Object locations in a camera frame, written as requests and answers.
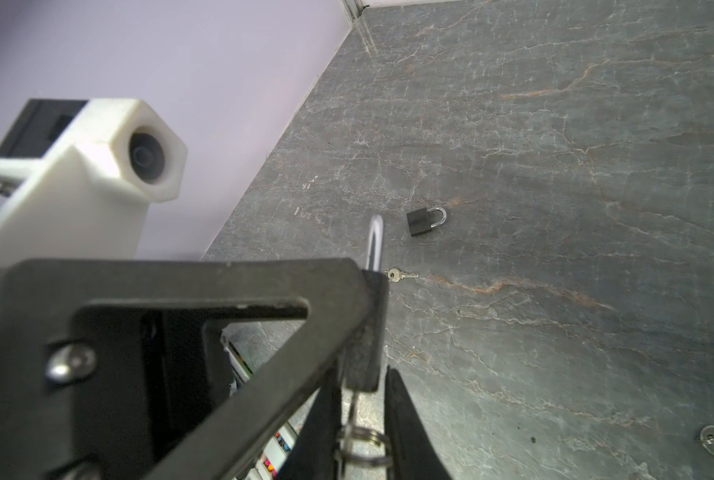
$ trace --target gray marble surface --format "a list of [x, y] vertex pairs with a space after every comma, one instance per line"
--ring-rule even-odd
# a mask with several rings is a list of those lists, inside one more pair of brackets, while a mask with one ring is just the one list
[[[714, 2], [368, 8], [205, 258], [362, 263], [373, 213], [455, 478], [714, 478]], [[258, 366], [295, 326], [233, 338]]]

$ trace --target lavender wall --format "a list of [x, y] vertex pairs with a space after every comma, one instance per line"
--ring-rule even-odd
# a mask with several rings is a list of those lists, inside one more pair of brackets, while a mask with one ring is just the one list
[[198, 259], [350, 28], [337, 0], [0, 0], [0, 139], [28, 98], [142, 98], [189, 147], [141, 258]]

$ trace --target camera lens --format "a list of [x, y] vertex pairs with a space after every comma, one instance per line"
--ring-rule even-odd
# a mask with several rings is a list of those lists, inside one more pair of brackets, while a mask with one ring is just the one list
[[160, 142], [150, 134], [133, 134], [128, 148], [131, 166], [141, 180], [152, 183], [165, 170], [165, 153]]

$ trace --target metal screw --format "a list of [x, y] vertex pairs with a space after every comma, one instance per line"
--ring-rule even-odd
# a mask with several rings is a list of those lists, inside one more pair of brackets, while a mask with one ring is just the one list
[[66, 472], [61, 480], [102, 480], [102, 470], [94, 463], [83, 462]]
[[96, 352], [84, 343], [70, 343], [51, 355], [45, 376], [52, 382], [64, 384], [83, 379], [93, 370], [96, 370]]
[[18, 185], [15, 184], [9, 184], [9, 183], [4, 183], [0, 185], [0, 195], [3, 197], [10, 197], [13, 192], [16, 191], [18, 188]]

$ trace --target padlock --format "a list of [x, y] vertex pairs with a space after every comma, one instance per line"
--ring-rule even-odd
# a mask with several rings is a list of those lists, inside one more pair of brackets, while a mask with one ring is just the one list
[[[429, 214], [433, 211], [439, 211], [442, 214], [442, 218], [439, 221], [431, 223], [429, 219]], [[431, 208], [419, 208], [408, 213], [408, 226], [410, 227], [410, 236], [416, 236], [421, 234], [427, 234], [431, 232], [431, 229], [437, 228], [438, 226], [445, 223], [448, 219], [448, 212], [445, 211], [441, 206], [432, 206]]]

